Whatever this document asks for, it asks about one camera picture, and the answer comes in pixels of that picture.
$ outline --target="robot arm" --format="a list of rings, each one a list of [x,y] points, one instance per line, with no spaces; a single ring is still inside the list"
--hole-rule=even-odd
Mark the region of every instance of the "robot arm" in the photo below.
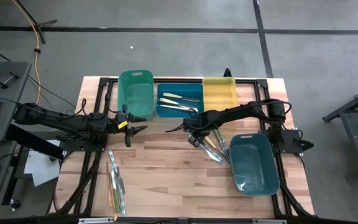
[[[35,103],[26,103],[18,107],[14,120],[17,124],[23,125],[42,124],[89,141],[95,141],[100,135],[125,133],[127,147],[131,146],[131,137],[147,128],[147,126],[131,127],[131,122],[145,121],[145,119],[128,113],[126,105],[122,107],[122,111],[117,111],[115,118],[108,118],[103,113],[67,115],[46,110]]]

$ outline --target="yellow tray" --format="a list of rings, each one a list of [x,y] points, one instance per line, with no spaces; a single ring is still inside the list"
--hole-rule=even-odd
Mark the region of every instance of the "yellow tray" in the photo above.
[[[238,106],[236,80],[229,77],[203,78],[204,111]]]

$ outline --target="plastic container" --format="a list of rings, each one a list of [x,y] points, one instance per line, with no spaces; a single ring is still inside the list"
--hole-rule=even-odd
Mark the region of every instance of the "plastic container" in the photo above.
[[[162,93],[173,93],[175,95],[194,98],[200,100],[200,102],[191,102],[179,98],[172,98],[162,96]],[[198,109],[198,113],[204,112],[204,101],[203,101],[203,86],[201,84],[174,84],[174,83],[164,83],[159,84],[157,87],[157,114],[162,118],[189,118],[190,114],[187,111],[164,108],[160,105],[171,105],[160,102],[160,98],[166,98],[168,100],[173,100],[178,103],[183,103],[185,105],[193,106]]]
[[[280,188],[272,147],[263,134],[240,134],[230,144],[234,185],[248,196],[273,195]]]
[[[128,105],[128,111],[135,116],[150,120],[154,116],[154,78],[148,70],[123,72],[118,78],[117,109]]]
[[[236,80],[229,77],[203,78],[204,110],[222,111],[238,106]]]

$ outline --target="black floor stripe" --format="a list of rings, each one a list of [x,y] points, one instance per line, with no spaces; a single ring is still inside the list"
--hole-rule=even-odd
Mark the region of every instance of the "black floor stripe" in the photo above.
[[[1,31],[33,31],[31,27],[0,26]],[[166,32],[166,33],[222,33],[257,34],[258,29],[225,28],[115,28],[115,27],[44,27],[45,32]]]
[[[265,29],[266,34],[293,35],[358,35],[358,30],[301,30],[301,29]]]
[[[262,22],[262,16],[260,15],[258,0],[253,0],[253,2],[254,2],[256,24],[258,26],[258,31],[259,31],[260,48],[262,49],[262,56],[265,64],[266,77],[273,78],[272,64],[270,63],[269,52],[267,50],[264,24]]]
[[[313,29],[232,29],[232,28],[128,28],[128,27],[44,27],[45,32],[173,32],[173,33],[222,33],[222,34],[265,34],[295,35],[358,35],[358,30],[313,30]],[[31,27],[0,26],[0,31],[31,31]]]

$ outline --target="orange cable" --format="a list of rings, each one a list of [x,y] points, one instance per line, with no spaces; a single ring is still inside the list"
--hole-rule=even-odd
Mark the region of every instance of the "orange cable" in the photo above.
[[[25,14],[25,12],[23,11],[23,9],[16,3],[15,0],[12,0],[12,2],[16,5],[16,7],[20,10],[20,12],[22,12],[23,16],[27,19],[27,21],[29,22],[29,24],[31,25],[32,30],[35,33],[35,38],[37,39],[37,47],[36,49],[39,50],[40,49],[40,40],[38,38],[38,33],[35,30],[34,25],[32,24],[32,22],[30,21],[29,17],[27,17],[27,15]],[[37,96],[37,105],[40,102],[40,96],[41,96],[41,80],[40,80],[40,75],[38,73],[38,57],[39,57],[39,53],[35,52],[35,74],[37,74],[37,79],[38,79],[38,96]]]

